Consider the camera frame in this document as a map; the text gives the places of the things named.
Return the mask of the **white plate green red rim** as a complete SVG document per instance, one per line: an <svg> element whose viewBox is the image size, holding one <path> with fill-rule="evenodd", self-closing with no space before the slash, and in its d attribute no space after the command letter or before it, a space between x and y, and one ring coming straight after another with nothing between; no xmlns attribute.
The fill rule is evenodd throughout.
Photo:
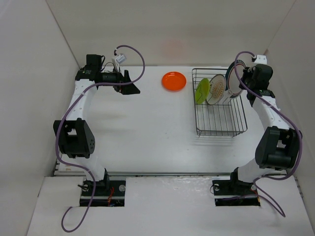
<svg viewBox="0 0 315 236"><path fill-rule="evenodd" d="M226 88L225 90L230 90L232 92L232 95L230 98L236 98L242 93L242 89L239 88L240 82L236 76L236 73L238 73L239 77L242 78L243 70L245 69L246 64L238 59L235 63L233 62L226 71Z"/></svg>

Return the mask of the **orange sunburst pattern plate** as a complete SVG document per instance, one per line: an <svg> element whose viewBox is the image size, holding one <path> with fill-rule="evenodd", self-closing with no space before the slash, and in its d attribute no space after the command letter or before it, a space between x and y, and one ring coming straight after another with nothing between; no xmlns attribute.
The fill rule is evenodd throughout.
<svg viewBox="0 0 315 236"><path fill-rule="evenodd" d="M226 88L225 76L222 74L215 75L210 80L209 85L210 85L210 90L206 98L206 103L208 105L215 105L221 100L225 92L225 88Z"/></svg>

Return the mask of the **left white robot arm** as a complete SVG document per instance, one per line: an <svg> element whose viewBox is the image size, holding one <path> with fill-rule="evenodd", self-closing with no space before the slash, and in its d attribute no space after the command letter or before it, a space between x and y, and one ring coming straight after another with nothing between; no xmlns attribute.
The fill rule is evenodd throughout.
<svg viewBox="0 0 315 236"><path fill-rule="evenodd" d="M87 180L99 195L110 190L106 169L99 164L95 151L95 137L87 124L88 110L98 87L108 84L123 95L139 94L140 90L131 82L129 72L120 71L120 64L126 60L124 54L114 55L113 71L102 71L102 56L89 54L86 65L75 76L75 89L64 120L56 120L53 129L58 138L59 150L75 159L75 167L82 166Z"/></svg>

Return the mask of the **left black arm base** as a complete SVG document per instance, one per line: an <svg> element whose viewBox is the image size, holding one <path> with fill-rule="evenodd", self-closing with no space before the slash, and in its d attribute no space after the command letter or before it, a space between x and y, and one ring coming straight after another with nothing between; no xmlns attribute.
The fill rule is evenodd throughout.
<svg viewBox="0 0 315 236"><path fill-rule="evenodd" d="M81 188L79 206L87 207L93 192L93 182L85 179L78 187ZM105 174L104 180L96 182L91 207L124 207L125 193L125 177L111 177Z"/></svg>

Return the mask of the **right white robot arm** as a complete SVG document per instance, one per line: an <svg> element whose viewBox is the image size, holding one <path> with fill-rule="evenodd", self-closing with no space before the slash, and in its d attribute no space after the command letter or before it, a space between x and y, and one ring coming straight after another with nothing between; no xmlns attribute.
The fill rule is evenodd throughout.
<svg viewBox="0 0 315 236"><path fill-rule="evenodd" d="M301 158L302 134L277 107L275 95L268 89L272 75L272 67L265 64L243 69L239 87L247 90L247 99L265 131L254 159L231 173L227 187L234 194L273 170L295 170Z"/></svg>

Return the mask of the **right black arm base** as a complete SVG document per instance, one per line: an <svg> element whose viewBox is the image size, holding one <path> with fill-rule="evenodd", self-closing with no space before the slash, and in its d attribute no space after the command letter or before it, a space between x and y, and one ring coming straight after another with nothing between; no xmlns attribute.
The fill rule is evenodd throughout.
<svg viewBox="0 0 315 236"><path fill-rule="evenodd" d="M211 188L217 207L260 206L253 183L231 180L228 176L218 176L212 178Z"/></svg>

